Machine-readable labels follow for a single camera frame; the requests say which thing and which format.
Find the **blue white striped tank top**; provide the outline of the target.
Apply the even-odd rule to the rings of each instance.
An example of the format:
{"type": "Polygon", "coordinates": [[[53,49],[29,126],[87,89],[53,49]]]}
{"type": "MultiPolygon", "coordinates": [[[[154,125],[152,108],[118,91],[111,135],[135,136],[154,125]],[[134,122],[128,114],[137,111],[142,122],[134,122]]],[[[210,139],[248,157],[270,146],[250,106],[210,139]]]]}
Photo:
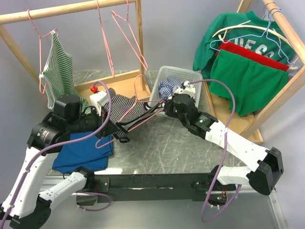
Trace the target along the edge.
{"type": "Polygon", "coordinates": [[[174,75],[168,75],[166,80],[161,80],[158,83],[158,95],[161,100],[168,99],[173,94],[174,87],[182,87],[183,83],[174,75]]]}

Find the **green striped tank top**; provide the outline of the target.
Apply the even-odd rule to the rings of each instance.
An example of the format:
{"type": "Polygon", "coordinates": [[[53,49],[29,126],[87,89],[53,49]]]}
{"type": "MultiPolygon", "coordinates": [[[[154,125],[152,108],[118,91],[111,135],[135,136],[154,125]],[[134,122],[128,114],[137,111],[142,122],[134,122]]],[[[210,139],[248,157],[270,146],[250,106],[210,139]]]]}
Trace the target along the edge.
{"type": "Polygon", "coordinates": [[[48,59],[39,78],[46,85],[45,93],[48,98],[47,107],[54,109],[54,103],[64,94],[80,97],[73,83],[72,56],[62,47],[57,32],[51,31],[51,49],[48,59]]]}

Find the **blue cloth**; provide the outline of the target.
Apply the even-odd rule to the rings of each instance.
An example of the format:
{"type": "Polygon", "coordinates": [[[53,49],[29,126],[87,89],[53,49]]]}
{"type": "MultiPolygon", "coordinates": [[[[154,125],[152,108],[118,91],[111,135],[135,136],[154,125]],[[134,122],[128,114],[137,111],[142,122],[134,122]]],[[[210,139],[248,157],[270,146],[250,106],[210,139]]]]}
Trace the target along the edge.
{"type": "Polygon", "coordinates": [[[64,145],[53,162],[52,170],[62,174],[71,174],[79,167],[94,172],[105,170],[108,159],[113,154],[113,143],[97,149],[95,147],[97,141],[98,138],[93,135],[86,140],[64,145]]]}

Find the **dark thin striped tank top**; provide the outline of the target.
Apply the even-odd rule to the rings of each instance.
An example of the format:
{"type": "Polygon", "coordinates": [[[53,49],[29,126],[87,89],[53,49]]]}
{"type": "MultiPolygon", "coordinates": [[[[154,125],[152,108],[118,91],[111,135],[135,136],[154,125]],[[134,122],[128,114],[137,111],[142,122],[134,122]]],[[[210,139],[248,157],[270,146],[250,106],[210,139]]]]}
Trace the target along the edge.
{"type": "Polygon", "coordinates": [[[112,88],[109,89],[112,102],[110,121],[117,125],[119,131],[112,135],[121,143],[128,143],[129,129],[141,121],[153,115],[157,109],[162,107],[159,101],[155,106],[149,106],[148,102],[137,101],[135,97],[128,98],[117,94],[112,88]]]}

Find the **black white striped tank top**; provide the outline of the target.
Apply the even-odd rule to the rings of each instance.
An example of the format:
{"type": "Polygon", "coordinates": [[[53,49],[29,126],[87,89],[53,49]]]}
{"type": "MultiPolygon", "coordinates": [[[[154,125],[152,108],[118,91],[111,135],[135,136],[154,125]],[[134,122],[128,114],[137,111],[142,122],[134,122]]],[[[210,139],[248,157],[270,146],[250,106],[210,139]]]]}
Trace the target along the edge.
{"type": "Polygon", "coordinates": [[[175,86],[173,88],[173,94],[182,94],[184,91],[184,88],[181,86],[175,86]]]}

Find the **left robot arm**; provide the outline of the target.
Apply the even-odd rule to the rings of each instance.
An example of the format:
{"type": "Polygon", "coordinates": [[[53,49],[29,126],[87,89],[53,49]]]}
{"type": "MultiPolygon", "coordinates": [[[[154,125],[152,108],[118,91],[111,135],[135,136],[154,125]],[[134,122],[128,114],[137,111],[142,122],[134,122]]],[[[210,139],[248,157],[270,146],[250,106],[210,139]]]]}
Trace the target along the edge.
{"type": "Polygon", "coordinates": [[[40,188],[62,147],[86,140],[94,135],[105,136],[115,130],[111,123],[112,109],[98,110],[91,106],[85,113],[78,96],[65,94],[55,101],[54,109],[32,128],[26,156],[16,182],[0,205],[0,226],[10,221],[12,229],[39,229],[51,211],[72,193],[97,189],[94,172],[78,167],[66,179],[41,192],[40,188]]]}

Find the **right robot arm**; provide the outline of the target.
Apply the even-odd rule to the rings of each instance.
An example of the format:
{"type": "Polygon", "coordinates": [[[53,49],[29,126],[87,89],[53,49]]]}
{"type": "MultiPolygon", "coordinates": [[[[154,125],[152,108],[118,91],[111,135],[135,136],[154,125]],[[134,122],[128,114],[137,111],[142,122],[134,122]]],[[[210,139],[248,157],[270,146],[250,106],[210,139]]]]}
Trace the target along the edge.
{"type": "Polygon", "coordinates": [[[209,177],[209,186],[220,190],[224,185],[250,185],[255,191],[268,196],[284,172],[281,151],[267,149],[252,143],[228,129],[216,117],[197,109],[189,95],[179,94],[164,105],[167,116],[177,118],[193,135],[226,149],[245,166],[219,166],[219,173],[209,177]]]}

